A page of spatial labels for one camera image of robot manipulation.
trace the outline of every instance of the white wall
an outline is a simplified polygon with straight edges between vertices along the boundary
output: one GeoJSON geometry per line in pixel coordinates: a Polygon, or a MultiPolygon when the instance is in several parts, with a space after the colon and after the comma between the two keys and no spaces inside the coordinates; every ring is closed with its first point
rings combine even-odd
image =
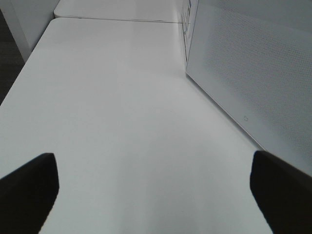
{"type": "Polygon", "coordinates": [[[0,8],[26,61],[54,18],[59,0],[0,0],[0,8]]]}

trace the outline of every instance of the white table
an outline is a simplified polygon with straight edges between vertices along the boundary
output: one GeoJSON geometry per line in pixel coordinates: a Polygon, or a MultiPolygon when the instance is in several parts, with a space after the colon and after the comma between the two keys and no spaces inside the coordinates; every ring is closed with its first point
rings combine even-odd
{"type": "Polygon", "coordinates": [[[60,0],[56,17],[182,22],[183,0],[60,0]]]}
{"type": "Polygon", "coordinates": [[[185,76],[181,24],[55,19],[0,107],[0,177],[43,152],[42,234],[271,233],[255,145],[185,76]]]}

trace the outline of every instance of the gray floor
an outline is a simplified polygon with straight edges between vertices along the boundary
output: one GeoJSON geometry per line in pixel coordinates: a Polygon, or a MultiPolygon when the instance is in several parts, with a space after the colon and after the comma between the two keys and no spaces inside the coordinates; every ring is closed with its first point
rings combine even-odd
{"type": "Polygon", "coordinates": [[[19,49],[0,11],[0,105],[23,65],[19,49]]]}

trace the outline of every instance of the table surface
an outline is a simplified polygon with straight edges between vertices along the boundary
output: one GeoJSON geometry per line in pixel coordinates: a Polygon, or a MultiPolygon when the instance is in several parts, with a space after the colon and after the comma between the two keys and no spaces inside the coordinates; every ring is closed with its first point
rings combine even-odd
{"type": "Polygon", "coordinates": [[[182,22],[183,0],[60,0],[56,17],[182,22]]]}
{"type": "Polygon", "coordinates": [[[257,147],[185,75],[181,24],[53,20],[0,107],[0,177],[55,153],[40,233],[271,233],[257,147]]]}

